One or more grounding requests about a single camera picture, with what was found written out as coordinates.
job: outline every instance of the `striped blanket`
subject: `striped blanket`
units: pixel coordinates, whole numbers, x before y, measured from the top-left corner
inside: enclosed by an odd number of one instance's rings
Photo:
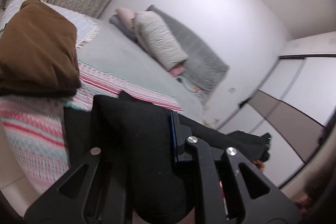
[[[175,98],[149,90],[79,62],[82,87],[73,98],[0,97],[0,117],[7,140],[21,168],[39,193],[69,168],[63,130],[63,107],[90,111],[96,94],[132,96],[181,112]]]

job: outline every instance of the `pink cloth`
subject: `pink cloth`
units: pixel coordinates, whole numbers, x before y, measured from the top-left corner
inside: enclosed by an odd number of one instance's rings
[[[185,72],[185,68],[182,66],[182,64],[177,64],[175,67],[173,67],[169,74],[173,77],[177,77]]]

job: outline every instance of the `folded brown garment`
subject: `folded brown garment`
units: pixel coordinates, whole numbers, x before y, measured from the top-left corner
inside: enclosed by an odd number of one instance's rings
[[[0,38],[0,88],[55,92],[81,86],[77,29],[40,0],[26,0]]]

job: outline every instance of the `silver bolt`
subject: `silver bolt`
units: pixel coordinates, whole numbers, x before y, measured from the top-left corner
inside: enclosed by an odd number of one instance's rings
[[[90,153],[94,156],[99,155],[101,153],[101,149],[98,147],[94,147],[90,150]]]
[[[227,150],[226,150],[226,153],[228,153],[229,155],[231,156],[234,156],[237,154],[237,149],[234,148],[234,147],[229,147]]]
[[[187,138],[187,140],[188,140],[189,143],[197,143],[198,142],[198,139],[195,136],[190,136],[190,137]]]

